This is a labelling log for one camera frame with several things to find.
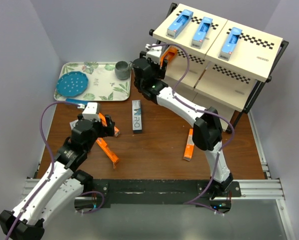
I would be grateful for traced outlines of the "blue silver R&O toothpaste box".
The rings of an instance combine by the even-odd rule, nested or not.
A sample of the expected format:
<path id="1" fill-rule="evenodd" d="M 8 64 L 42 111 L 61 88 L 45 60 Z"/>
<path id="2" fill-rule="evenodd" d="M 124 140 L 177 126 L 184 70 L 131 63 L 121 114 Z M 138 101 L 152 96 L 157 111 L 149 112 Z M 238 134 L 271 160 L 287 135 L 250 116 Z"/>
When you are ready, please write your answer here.
<path id="1" fill-rule="evenodd" d="M 73 104 L 77 104 L 77 105 L 85 105 L 85 106 L 89 103 L 88 101 L 85 101 L 85 100 L 77 100 L 77 99 L 73 99 L 73 98 L 66 98 L 65 101 L 68 103 L 73 103 Z"/>

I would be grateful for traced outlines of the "light blue Curaprox box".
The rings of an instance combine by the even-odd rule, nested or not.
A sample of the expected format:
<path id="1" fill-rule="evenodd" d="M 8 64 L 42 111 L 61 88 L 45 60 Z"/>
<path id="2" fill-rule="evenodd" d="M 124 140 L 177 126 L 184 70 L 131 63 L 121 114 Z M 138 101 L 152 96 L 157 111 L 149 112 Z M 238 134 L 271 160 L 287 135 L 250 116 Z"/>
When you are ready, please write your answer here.
<path id="1" fill-rule="evenodd" d="M 228 33 L 228 36 L 220 50 L 219 58 L 228 61 L 234 52 L 237 43 L 240 39 L 242 30 L 237 27 L 233 27 L 230 32 Z"/>
<path id="2" fill-rule="evenodd" d="M 191 21 L 194 12 L 190 10 L 183 10 L 178 15 L 177 18 L 172 22 L 172 24 L 167 28 L 166 36 L 172 39 L 176 39 L 177 36 L 183 31 L 183 29 Z"/>
<path id="3" fill-rule="evenodd" d="M 200 49 L 202 47 L 205 37 L 212 25 L 212 22 L 213 22 L 213 19 L 209 18 L 209 17 L 204 17 L 201 20 L 193 38 L 192 38 L 192 41 L 191 41 L 191 46 L 193 48 Z"/>

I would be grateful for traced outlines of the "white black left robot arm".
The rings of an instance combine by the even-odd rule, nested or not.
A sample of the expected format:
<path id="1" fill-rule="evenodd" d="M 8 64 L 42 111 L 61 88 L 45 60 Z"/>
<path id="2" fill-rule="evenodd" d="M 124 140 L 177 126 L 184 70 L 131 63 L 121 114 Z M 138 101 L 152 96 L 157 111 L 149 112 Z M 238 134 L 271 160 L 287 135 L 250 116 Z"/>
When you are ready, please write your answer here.
<path id="1" fill-rule="evenodd" d="M 7 239 L 40 240 L 48 220 L 64 205 L 93 191 L 93 177 L 79 169 L 97 139 L 112 137 L 115 122 L 109 115 L 78 115 L 78 121 L 63 145 L 52 156 L 43 177 L 13 210 L 3 210 L 0 226 Z"/>

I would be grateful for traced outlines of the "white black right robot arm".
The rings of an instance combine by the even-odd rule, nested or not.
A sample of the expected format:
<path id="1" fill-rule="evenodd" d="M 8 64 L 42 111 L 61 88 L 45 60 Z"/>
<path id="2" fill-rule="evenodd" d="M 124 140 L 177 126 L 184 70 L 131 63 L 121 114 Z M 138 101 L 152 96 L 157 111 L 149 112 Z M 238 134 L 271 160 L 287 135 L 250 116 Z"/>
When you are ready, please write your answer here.
<path id="1" fill-rule="evenodd" d="M 173 89 L 163 82 L 167 63 L 161 67 L 141 51 L 139 58 L 133 61 L 134 85 L 145 99 L 165 107 L 190 124 L 193 129 L 192 141 L 200 150 L 204 151 L 210 167 L 210 181 L 207 189 L 222 197 L 230 191 L 233 175 L 227 166 L 222 144 L 222 125 L 218 111 L 196 105 L 173 93 Z"/>

